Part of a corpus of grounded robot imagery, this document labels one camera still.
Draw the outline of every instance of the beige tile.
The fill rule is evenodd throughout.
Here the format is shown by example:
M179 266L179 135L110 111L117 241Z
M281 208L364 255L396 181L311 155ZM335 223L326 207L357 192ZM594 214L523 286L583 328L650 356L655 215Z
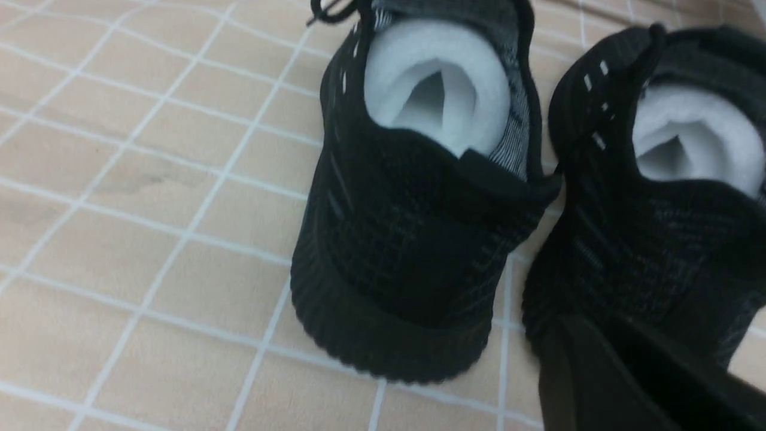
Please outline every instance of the beige tile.
M0 134L7 132L8 129L16 124L16 121L19 121L19 117L0 113Z
M766 308L762 308L761 311L755 315L753 325L766 331Z
M85 419L78 431L136 431L134 428L115 425L98 419Z
M311 35L306 39L306 47L327 54L335 54L346 36L349 35L351 27L358 20L358 15L354 14L348 20L337 25L314 25L311 27Z
M88 200L185 228L215 180L213 174L128 151L101 180Z
M763 37L764 22L758 13L737 5L726 5L722 10L723 20L756 37Z
M542 146L541 146L541 159L543 163L548 163L551 165L558 164L558 157L556 157L556 152L553 150L553 144L551 143L551 134L548 131L547 127L542 128Z
M319 99L284 88L272 100L263 123L315 140L321 140L324 131Z
M0 187L0 263L21 263L66 206Z
M540 365L532 356L524 335L511 331L508 342L506 408L532 420L542 421L538 395Z
M237 429L367 429L376 386L370 379L267 354Z
M292 55L292 47L277 44L228 25L221 30L205 57L277 78Z
M254 30L298 43L306 30L306 20L311 16L311 10L284 0L259 0L241 3L232 15L234 20Z
M0 380L81 402L130 314L90 299L16 281L0 299Z
M676 10L679 11L682 17L688 17L690 15L710 18L715 17L718 19L716 24L720 22L721 9L718 0L674 0L674 2L676 3Z
M249 347L142 320L95 407L184 431L223 429L254 357Z
M553 55L540 50L532 50L529 54L529 69L535 82L556 84L569 70L572 63L560 55Z
M322 76L329 62L330 59L328 57L302 52L296 58L295 63L290 68L290 72L287 73L285 82L315 91L319 94Z
M234 168L236 173L308 193L321 149L257 130Z
M386 390L378 431L490 431L497 418L465 406L442 404L398 388Z
M601 39L611 36L623 28L624 25L622 23L599 17L590 17L584 27L585 43L588 45L597 44Z
M630 0L583 0L583 5L590 6L599 11L611 12L616 16L628 19L630 18L630 7L628 2ZM586 13L588 20L593 17L592 14Z
M77 66L104 33L105 26L92 22L32 15L1 33L0 41L55 63Z
M114 147L36 123L0 146L0 176L68 196L79 196Z
M190 242L165 276L152 308L261 338L288 271L253 256Z
M20 6L26 6L28 8L40 5L44 0L12 0L11 3L15 3L16 5Z
M500 380L500 351L502 350L502 328L493 325L489 343L476 362L465 374L455 380L434 386L433 389L452 395L480 401L490 406L497 405Z
M80 210L43 247L31 271L139 303L176 241L172 235Z
M758 389L766 391L764 357L766 357L766 337L748 332L732 358L729 371Z
M24 12L21 9L0 5L0 25L8 24L18 18Z
M522 323L522 294L526 284L526 276L529 273L529 263L518 258L513 259L513 284L511 285L511 322Z
M532 36L532 49L555 52L567 58L573 64L585 53L580 38L563 38L560 35L536 31Z
M88 63L85 71L144 90L165 93L187 64L186 58L116 32Z
M534 259L557 221L558 217L556 215L545 213L542 219L540 219L537 229L519 246L519 254L527 259Z
M536 30L562 38L571 43L581 41L580 13L552 0L538 0L535 9Z
M548 118L548 108L551 105L551 98L553 98L553 92L556 90L556 84L552 82L535 82L537 85L538 97L540 97L540 108L542 110L542 117Z
M61 14L114 21L123 13L139 6L130 0L65 0L51 3L47 9Z
M47 96L66 72L28 60L0 48L0 105L28 111Z
M280 321L274 329L271 344L291 350L298 350L313 356L326 357L325 351L320 349L314 343L314 340L303 330L303 325L301 325L295 313L293 302L288 301L282 310Z
M223 10L232 3L232 0L184 0L184 3L186 5Z
M678 28L679 21L676 11L671 5L659 5L646 0L633 0L633 15L638 22L649 24L662 22L669 28Z
M246 127L218 117L165 104L149 121L136 143L196 162L223 167Z
M542 426L530 426L506 417L506 431L540 431L540 429L542 429Z
M0 423L3 431L61 431L74 414L34 401L0 393Z
M202 11L155 6L132 15L123 26L172 48L197 54L217 23L216 17Z
M125 139L155 103L150 97L76 77L41 110L41 117Z
M228 181L199 231L290 258L305 206L304 201Z
M255 118L271 88L272 84L266 81L198 64L173 97L250 120Z
M497 283L497 289L495 290L495 302L493 303L493 306L492 306L492 314L495 319L505 320L506 318L505 298L506 298L506 283L509 281L508 279L509 263L510 263L510 260L506 263L506 267L502 271L502 275L500 276L500 281Z

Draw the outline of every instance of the knit upper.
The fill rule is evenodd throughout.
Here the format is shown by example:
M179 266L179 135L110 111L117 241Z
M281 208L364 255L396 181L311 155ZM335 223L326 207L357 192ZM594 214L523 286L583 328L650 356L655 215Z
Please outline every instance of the knit upper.
M633 122L647 86L679 82L726 97L766 137L764 67L762 45L729 28L667 36L631 28L604 39L567 73L549 123L568 196L528 278L525 323L533 343L545 329L539 315L555 303L601 322L615 311L641 317L728 363L766 304L763 196L751 199L712 180L645 178ZM535 289L543 284L560 298L542 298Z

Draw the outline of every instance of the shoe pair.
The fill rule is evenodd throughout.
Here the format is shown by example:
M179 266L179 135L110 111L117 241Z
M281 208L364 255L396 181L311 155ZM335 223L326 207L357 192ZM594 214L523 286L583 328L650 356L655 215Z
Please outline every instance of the shoe pair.
M291 268L297 316L322 349L389 380L427 383L467 370L486 346L507 255L565 177L565 210L523 293L533 350L541 354L562 314L596 327L625 314L698 357L729 362L766 304L762 43L726 27L630 28L604 39L556 88L548 127L560 163L546 176L527 0L355 0L337 15L319 0L312 7L325 22L361 17L322 79L324 147ZM371 44L413 17L466 23L499 53L513 103L490 154L455 156L370 117ZM689 90L671 104L675 118L662 92L678 98L676 88L704 89L724 108L687 109L706 100ZM726 124L744 126L711 128L729 105L739 123ZM761 163L755 174L724 163L723 150L695 150L732 140L761 144L746 157ZM650 149L637 156L639 141ZM696 159L685 160L682 147Z

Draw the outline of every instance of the shoe lining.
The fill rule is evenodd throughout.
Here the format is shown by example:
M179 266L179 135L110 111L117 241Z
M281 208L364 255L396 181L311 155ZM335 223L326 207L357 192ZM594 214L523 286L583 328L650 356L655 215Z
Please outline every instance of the shoe lining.
M764 181L766 150L755 125L711 91L654 85L633 129L639 171L657 181L713 179L753 199Z
M746 116L766 148L766 77L757 71L725 55L707 51L697 42L683 41L667 48L650 88L662 84L692 87L719 96ZM751 130L746 128L748 133L744 128L733 130L733 133L751 136ZM762 181L756 196L748 195L754 197L766 212L765 170L766 163L763 163L761 172L752 174L751 180L760 178Z
M510 92L510 109L502 137L490 152L496 164L527 180L529 154L529 102L519 60L519 26L511 2L470 2L468 0L374 0L375 32L390 28L407 17L442 18L472 25L487 37L497 52L506 72Z
M372 42L365 68L365 105L378 125L420 132L457 157L469 148L489 156L502 138L511 103L506 73L472 28L398 20Z

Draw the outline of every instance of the shoe sole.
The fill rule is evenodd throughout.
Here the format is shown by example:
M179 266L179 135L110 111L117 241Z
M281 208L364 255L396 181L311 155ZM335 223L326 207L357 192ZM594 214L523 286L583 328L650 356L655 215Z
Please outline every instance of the shoe sole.
M323 112L330 70L320 89ZM375 307L333 268L319 235L324 212L317 210L321 184L330 175L326 151L314 176L319 193L311 193L316 202L309 195L290 269L292 301L303 329L329 356L375 377L433 383L468 370L487 345L491 319L446 330L417 326Z

